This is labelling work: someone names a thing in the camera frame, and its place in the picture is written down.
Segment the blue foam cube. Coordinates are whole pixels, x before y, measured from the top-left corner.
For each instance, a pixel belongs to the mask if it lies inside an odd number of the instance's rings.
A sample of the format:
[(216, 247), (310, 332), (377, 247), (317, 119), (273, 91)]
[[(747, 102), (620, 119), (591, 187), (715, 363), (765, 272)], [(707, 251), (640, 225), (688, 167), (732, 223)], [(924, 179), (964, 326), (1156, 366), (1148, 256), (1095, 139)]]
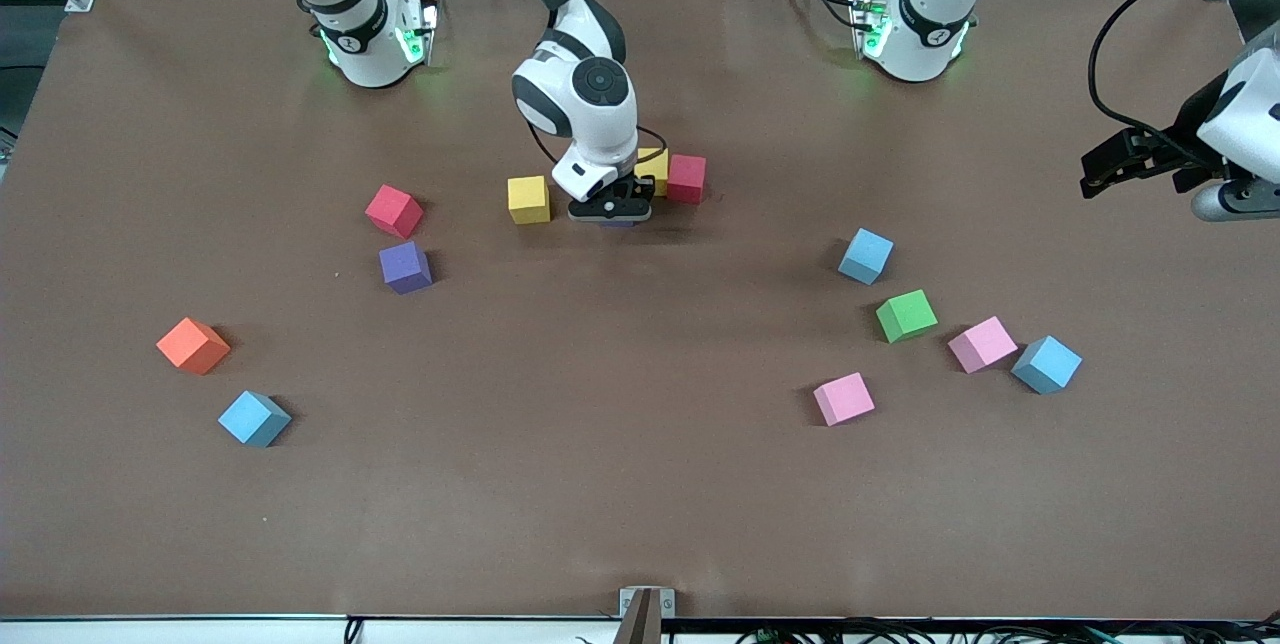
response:
[(837, 271), (864, 286), (873, 286), (884, 271), (892, 251), (893, 242), (891, 239), (860, 228), (850, 239)]
[(292, 417), (274, 399), (244, 390), (218, 417), (219, 425), (238, 443), (268, 448), (291, 424)]
[(1039, 396), (1062, 392), (1082, 366), (1083, 358), (1055, 337), (1043, 337), (1020, 353), (1011, 374)]

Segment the green foam cube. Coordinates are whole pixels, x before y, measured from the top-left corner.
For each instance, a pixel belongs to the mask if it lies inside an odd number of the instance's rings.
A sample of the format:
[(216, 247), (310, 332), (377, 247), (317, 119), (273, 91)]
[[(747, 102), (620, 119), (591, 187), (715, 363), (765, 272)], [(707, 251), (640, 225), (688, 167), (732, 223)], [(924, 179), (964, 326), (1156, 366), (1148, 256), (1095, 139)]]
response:
[(940, 324), (923, 289), (890, 297), (876, 310), (876, 318), (888, 343), (919, 337)]

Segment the pink foam cube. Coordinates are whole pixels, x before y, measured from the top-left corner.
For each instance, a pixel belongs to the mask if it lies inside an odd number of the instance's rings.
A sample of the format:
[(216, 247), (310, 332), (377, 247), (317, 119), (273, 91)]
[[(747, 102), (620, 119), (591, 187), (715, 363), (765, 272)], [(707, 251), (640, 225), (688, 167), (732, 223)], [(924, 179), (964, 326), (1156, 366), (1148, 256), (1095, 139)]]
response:
[(979, 373), (1018, 351), (1018, 343), (998, 316), (965, 329), (947, 344), (965, 374)]
[(876, 402), (860, 373), (826, 382), (814, 390), (814, 398), (823, 423), (828, 428), (869, 414)]

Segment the orange foam cube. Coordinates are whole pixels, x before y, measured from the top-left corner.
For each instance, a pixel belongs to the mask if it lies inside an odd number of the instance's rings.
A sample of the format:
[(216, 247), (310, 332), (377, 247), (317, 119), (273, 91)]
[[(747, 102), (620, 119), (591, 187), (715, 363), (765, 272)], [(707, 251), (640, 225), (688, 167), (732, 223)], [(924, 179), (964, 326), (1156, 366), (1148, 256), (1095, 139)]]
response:
[(212, 371), (230, 353), (230, 344), (211, 326), (191, 318), (178, 321), (156, 347), (174, 367), (200, 376)]

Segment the grey metal bracket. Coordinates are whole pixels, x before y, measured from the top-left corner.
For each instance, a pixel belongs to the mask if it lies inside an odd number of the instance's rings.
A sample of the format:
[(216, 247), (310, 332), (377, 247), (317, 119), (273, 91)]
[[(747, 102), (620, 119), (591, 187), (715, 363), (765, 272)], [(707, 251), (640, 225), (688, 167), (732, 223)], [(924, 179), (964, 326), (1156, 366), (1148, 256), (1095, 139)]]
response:
[(673, 588), (622, 588), (618, 603), (620, 626), (612, 644), (660, 644), (662, 624), (676, 617)]

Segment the red foam cube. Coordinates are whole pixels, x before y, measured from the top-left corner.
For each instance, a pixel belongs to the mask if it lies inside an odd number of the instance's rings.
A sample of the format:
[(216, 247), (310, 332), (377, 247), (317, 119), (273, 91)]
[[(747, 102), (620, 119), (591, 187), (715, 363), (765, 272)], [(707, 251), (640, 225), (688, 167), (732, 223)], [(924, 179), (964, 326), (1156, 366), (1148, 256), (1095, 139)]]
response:
[(684, 205), (703, 202), (707, 188), (707, 160), (691, 155), (671, 155), (666, 198)]
[(375, 228), (410, 239), (422, 220), (424, 207), (404, 189), (380, 184), (364, 213)]

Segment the brown table cover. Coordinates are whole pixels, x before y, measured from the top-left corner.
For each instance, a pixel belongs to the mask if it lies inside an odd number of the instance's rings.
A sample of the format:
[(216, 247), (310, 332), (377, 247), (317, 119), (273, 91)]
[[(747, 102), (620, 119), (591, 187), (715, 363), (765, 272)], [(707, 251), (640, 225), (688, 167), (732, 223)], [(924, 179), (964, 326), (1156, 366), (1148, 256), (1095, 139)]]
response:
[[(508, 215), (548, 166), (509, 93), (535, 0), (444, 0), (387, 91), (294, 0), (63, 20), (0, 187), (0, 616), (1280, 609), (1280, 223), (1080, 197), (1123, 0), (982, 0), (929, 85), (814, 3), (602, 1), (641, 120), (708, 163), (630, 229)], [(426, 289), (383, 280), (380, 184)], [(915, 289), (940, 324), (888, 343)], [(1018, 351), (965, 374), (992, 316)], [(230, 344), (206, 375), (156, 347), (184, 318)], [(1011, 374), (1043, 337), (1083, 358), (1050, 396)], [(876, 408), (828, 428), (851, 373)], [(244, 390), (292, 417), (268, 448), (218, 423)]]

